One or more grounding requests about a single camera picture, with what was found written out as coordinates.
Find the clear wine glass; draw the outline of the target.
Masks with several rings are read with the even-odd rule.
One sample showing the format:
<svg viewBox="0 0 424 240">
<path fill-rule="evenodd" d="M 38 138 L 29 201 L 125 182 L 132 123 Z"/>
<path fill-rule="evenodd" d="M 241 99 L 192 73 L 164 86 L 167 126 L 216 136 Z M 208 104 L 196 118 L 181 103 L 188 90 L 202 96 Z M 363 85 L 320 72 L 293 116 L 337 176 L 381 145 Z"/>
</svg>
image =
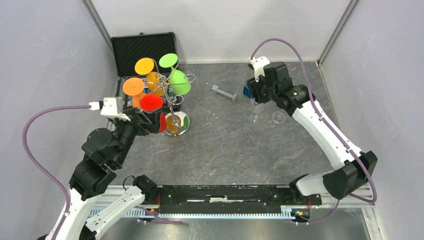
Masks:
<svg viewBox="0 0 424 240">
<path fill-rule="evenodd" d="M 281 111 L 275 111 L 271 118 L 276 124 L 282 124 L 286 120 L 285 114 Z"/>
<path fill-rule="evenodd" d="M 249 120 L 253 124 L 258 124 L 263 121 L 263 112 L 265 111 L 265 104 L 252 101 L 252 113 L 249 116 Z"/>
</svg>

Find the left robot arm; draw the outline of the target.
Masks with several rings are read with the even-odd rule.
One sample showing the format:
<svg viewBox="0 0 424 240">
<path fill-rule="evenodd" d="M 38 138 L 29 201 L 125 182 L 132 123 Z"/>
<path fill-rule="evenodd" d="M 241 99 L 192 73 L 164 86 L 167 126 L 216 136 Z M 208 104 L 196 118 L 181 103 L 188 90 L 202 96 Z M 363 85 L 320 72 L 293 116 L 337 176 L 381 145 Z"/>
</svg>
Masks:
<svg viewBox="0 0 424 240">
<path fill-rule="evenodd" d="M 123 119 L 111 120 L 115 131 L 97 128 L 87 137 L 81 149 L 82 161 L 77 164 L 63 189 L 65 204 L 53 229 L 42 240 L 99 240 L 128 211 L 141 203 L 151 204 L 157 198 L 155 183 L 145 175 L 115 201 L 95 216 L 89 217 L 94 205 L 116 178 L 137 136 L 161 133 L 165 130 L 165 115 L 161 110 L 152 113 L 131 111 Z"/>
</svg>

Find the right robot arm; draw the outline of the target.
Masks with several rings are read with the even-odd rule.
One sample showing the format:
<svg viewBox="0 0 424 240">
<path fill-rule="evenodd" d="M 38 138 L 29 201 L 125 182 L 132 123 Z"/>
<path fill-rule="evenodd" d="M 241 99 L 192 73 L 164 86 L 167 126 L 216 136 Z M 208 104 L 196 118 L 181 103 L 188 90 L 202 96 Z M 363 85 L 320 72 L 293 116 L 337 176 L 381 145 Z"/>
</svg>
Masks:
<svg viewBox="0 0 424 240">
<path fill-rule="evenodd" d="M 302 175 L 289 185 L 289 199 L 302 204 L 310 195 L 330 194 L 341 200 L 369 182 L 378 158 L 373 151 L 364 152 L 328 118 L 306 85 L 294 85 L 284 62 L 267 58 L 253 59 L 248 64 L 254 77 L 246 81 L 255 103 L 273 101 L 301 124 L 327 156 L 332 170 Z"/>
</svg>

